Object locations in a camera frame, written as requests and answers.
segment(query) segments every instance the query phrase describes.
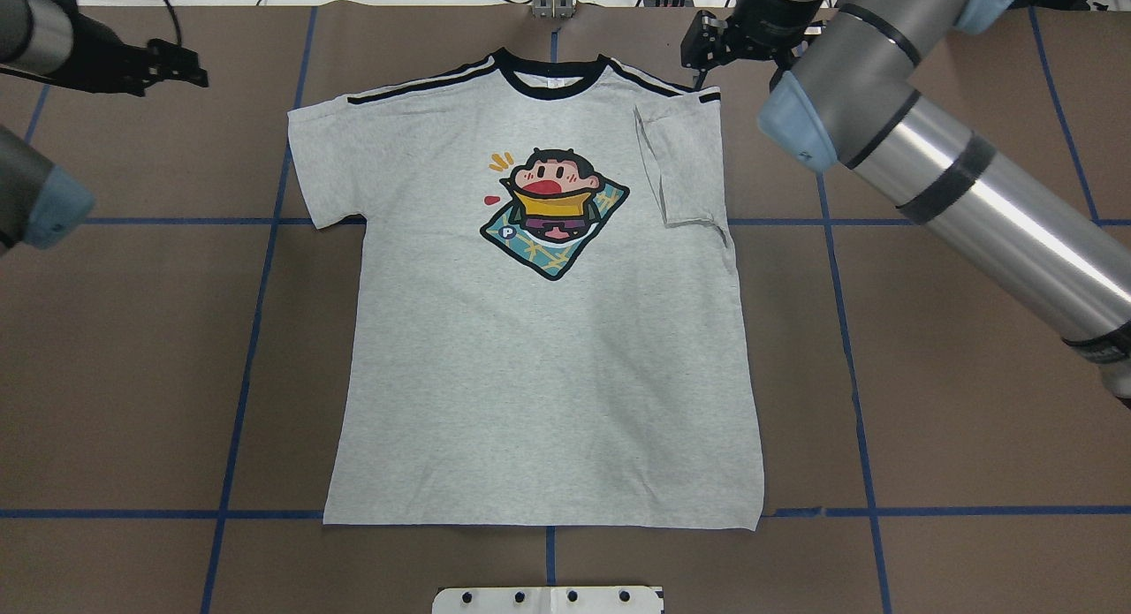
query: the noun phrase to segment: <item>shoulder stripe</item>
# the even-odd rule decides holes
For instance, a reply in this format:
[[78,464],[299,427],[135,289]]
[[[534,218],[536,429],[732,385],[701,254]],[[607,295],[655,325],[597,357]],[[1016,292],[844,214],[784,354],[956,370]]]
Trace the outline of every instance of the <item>shoulder stripe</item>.
[[691,87],[683,87],[680,84],[667,83],[663,79],[656,78],[655,75],[648,75],[646,71],[639,70],[639,68],[627,66],[627,63],[618,62],[613,59],[611,66],[615,73],[622,76],[622,78],[629,79],[630,83],[637,84],[637,86],[644,89],[655,92],[655,94],[666,95],[666,97],[675,97],[675,95],[683,95],[685,92],[694,92]]
[[347,97],[347,102],[352,104],[379,102],[379,100],[388,100],[390,97],[397,97],[397,95],[409,94],[409,92],[417,90],[431,90],[439,89],[440,87],[449,87],[452,84],[460,84],[470,81],[481,75],[489,75],[495,71],[495,62],[492,61],[491,55],[485,59],[481,59],[480,62],[464,63],[463,67],[452,68],[451,71],[446,71],[446,73],[433,75],[431,78],[424,79],[412,79],[408,83],[394,84],[391,87],[380,87],[370,95],[356,95],[356,97]]

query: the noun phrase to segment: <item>black band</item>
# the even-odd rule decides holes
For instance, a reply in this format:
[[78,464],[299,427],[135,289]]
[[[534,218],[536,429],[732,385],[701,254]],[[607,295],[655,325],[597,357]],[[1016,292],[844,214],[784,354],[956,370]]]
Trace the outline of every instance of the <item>black band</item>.
[[958,159],[955,159],[934,183],[929,184],[926,190],[918,192],[917,197],[907,204],[898,206],[897,210],[914,224],[927,223],[953,206],[974,187],[982,172],[986,172],[986,167],[990,167],[994,155],[998,155],[998,148],[993,147],[993,144],[982,139],[982,136],[970,136]]
[[763,47],[765,54],[772,54],[800,45],[821,2],[824,0],[737,0],[728,23],[740,31],[743,40],[733,46],[754,43]]
[[848,170],[852,171],[853,167],[860,166],[860,164],[864,162],[864,159],[867,159],[867,156],[871,155],[873,150],[875,150],[875,147],[880,146],[880,142],[882,142],[882,140],[888,139],[888,136],[891,135],[891,131],[896,130],[896,127],[899,126],[899,122],[903,122],[904,118],[906,118],[908,112],[912,111],[912,107],[915,106],[915,103],[918,102],[918,98],[921,97],[923,97],[923,94],[921,94],[921,92],[913,90],[912,95],[908,95],[907,100],[905,100],[904,104],[899,107],[899,111],[896,111],[896,114],[893,114],[891,119],[888,120],[888,123],[884,123],[883,128],[880,128],[880,131],[878,131],[878,133],[873,136],[872,140],[867,142],[867,146],[864,147],[864,150],[857,152],[856,156],[853,156],[853,158],[849,159],[847,164],[845,164],[845,167],[848,167]]
[[853,18],[860,18],[862,21],[869,23],[869,25],[875,26],[875,29],[881,32],[881,34],[887,35],[891,42],[899,46],[899,50],[907,54],[913,66],[918,66],[923,61],[923,57],[918,53],[917,47],[913,45],[907,35],[901,34],[899,29],[896,29],[889,21],[884,18],[880,18],[879,15],[872,14],[871,10],[864,9],[863,6],[857,6],[857,3],[848,2],[840,7],[840,14],[852,15]]
[[1111,364],[1131,357],[1131,321],[1111,334],[1091,340],[1064,340],[1080,357],[1095,364]]

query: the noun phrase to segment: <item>short sleeve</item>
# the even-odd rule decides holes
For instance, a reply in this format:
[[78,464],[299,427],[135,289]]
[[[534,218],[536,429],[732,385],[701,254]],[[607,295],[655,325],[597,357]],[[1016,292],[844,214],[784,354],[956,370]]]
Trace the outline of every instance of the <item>short sleeve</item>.
[[344,100],[299,107],[287,114],[287,138],[299,188],[314,227],[323,228],[365,207],[352,170],[348,119]]
[[640,156],[666,224],[726,226],[717,87],[636,104]]

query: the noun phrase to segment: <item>table surface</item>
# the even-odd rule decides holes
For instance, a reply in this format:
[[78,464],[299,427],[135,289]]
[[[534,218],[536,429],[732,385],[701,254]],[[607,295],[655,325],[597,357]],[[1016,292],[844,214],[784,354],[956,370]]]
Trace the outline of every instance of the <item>table surface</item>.
[[[152,7],[90,15],[130,43],[169,27]],[[55,249],[0,262],[0,609],[424,613],[443,587],[614,583],[663,586],[683,613],[1131,611],[1131,413],[878,192],[761,136],[760,62],[708,79],[766,464],[758,531],[323,527],[360,244],[379,226],[314,231],[286,111],[498,46],[687,81],[688,14],[335,2],[181,21],[209,89],[0,86],[5,126],[98,201]],[[412,42],[356,42],[407,27]],[[1131,244],[1131,123],[1111,119],[1128,37],[1131,15],[1015,10],[949,35],[913,81]]]

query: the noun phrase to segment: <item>light blue joint cap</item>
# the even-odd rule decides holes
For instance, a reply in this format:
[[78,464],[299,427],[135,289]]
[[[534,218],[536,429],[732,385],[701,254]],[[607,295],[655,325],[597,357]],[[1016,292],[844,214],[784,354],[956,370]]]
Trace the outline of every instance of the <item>light blue joint cap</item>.
[[1002,11],[1009,9],[1013,1],[1016,0],[970,0],[966,2],[966,9],[958,17],[955,27],[967,34],[981,34],[982,31],[988,29],[994,19],[1001,17]]
[[52,167],[32,208],[24,243],[51,248],[78,227],[93,208],[94,197],[60,166]]
[[782,81],[759,112],[758,127],[810,171],[824,172],[837,163],[837,152],[824,123],[791,71],[782,75]]

